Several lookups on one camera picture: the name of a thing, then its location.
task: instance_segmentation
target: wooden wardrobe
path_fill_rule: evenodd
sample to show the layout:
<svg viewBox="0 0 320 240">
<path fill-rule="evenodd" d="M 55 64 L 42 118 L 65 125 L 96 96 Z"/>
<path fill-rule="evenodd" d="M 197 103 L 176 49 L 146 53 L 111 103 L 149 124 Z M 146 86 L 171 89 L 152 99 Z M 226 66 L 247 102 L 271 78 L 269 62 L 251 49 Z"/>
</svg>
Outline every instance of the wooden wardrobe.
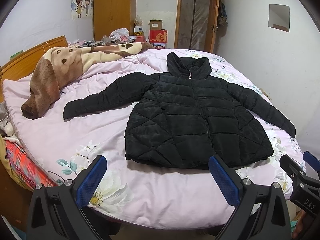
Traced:
<svg viewBox="0 0 320 240">
<path fill-rule="evenodd" d="M 133 35 L 137 0 L 94 0 L 94 39 L 100 41 L 116 29 L 127 28 Z"/>
</svg>

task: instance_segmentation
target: red plaid cloth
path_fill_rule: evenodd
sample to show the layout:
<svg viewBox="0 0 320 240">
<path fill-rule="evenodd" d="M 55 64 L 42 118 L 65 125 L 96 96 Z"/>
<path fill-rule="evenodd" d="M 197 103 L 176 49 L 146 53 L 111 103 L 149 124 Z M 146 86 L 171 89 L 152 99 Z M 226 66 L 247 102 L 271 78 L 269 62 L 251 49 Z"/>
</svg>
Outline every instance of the red plaid cloth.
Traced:
<svg viewBox="0 0 320 240">
<path fill-rule="evenodd" d="M 5 141 L 5 150 L 10 166 L 31 189 L 34 189 L 38 183 L 46 187 L 57 185 L 29 159 L 26 152 L 17 143 Z"/>
</svg>

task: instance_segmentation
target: metal screw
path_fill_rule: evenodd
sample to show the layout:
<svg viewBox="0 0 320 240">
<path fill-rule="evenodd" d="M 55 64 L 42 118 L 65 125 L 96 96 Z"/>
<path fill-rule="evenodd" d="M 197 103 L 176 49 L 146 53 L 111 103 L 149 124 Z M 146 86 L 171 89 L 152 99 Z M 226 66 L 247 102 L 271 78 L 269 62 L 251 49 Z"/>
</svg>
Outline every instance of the metal screw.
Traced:
<svg viewBox="0 0 320 240">
<path fill-rule="evenodd" d="M 251 184 L 251 180 L 249 180 L 249 179 L 243 179 L 243 184 L 245 184 L 245 185 L 250 185 L 250 184 Z"/>
<path fill-rule="evenodd" d="M 273 186 L 274 186 L 275 188 L 280 188 L 280 184 L 277 183 L 277 182 L 274 182 L 274 183 L 273 183 Z"/>
<path fill-rule="evenodd" d="M 72 184 L 73 180 L 72 179 L 67 179 L 65 182 L 64 182 L 64 185 L 66 186 L 70 186 Z"/>
<path fill-rule="evenodd" d="M 39 183 L 36 185 L 36 189 L 41 189 L 42 188 L 42 183 Z"/>
</svg>

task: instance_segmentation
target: wooden bed frame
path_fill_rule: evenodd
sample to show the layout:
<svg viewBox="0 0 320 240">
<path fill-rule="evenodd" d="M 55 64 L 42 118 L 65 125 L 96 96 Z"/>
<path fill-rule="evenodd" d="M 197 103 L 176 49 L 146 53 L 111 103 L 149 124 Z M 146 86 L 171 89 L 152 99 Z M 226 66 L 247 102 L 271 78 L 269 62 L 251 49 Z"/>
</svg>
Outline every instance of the wooden bed frame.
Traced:
<svg viewBox="0 0 320 240">
<path fill-rule="evenodd" d="M 18 80 L 30 75 L 38 63 L 39 59 L 53 47 L 67 47 L 65 36 L 61 36 L 49 41 L 45 41 L 26 52 L 10 60 L 2 69 L 0 102 L 4 100 L 2 91 L 2 81 L 4 79 Z M 27 217 L 32 192 L 20 187 L 15 183 L 6 169 L 0 163 L 0 215 L 6 217 L 11 225 L 26 231 Z"/>
<path fill-rule="evenodd" d="M 0 102 L 4 100 L 2 94 L 2 81 L 4 79 L 10 79 L 17 81 L 20 78 L 26 77 L 30 75 L 39 59 L 48 51 L 50 48 L 54 47 L 67 47 L 68 43 L 65 36 L 60 36 L 58 38 L 54 38 L 49 41 L 45 41 L 17 57 L 10 60 L 7 64 L 1 67 L 2 76 L 1 76 L 1 94 L 0 94 Z"/>
</svg>

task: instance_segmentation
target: jacket collar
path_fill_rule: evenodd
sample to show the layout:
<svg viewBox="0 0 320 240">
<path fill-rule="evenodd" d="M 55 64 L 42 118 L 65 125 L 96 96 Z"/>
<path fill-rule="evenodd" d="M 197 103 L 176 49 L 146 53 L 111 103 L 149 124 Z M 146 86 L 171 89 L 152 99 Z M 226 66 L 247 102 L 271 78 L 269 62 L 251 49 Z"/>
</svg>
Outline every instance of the jacket collar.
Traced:
<svg viewBox="0 0 320 240">
<path fill-rule="evenodd" d="M 192 58 L 181 57 L 171 52 L 167 56 L 168 71 L 176 77 L 189 78 L 191 72 L 192 79 L 206 79 L 211 73 L 210 62 L 206 57 Z"/>
</svg>

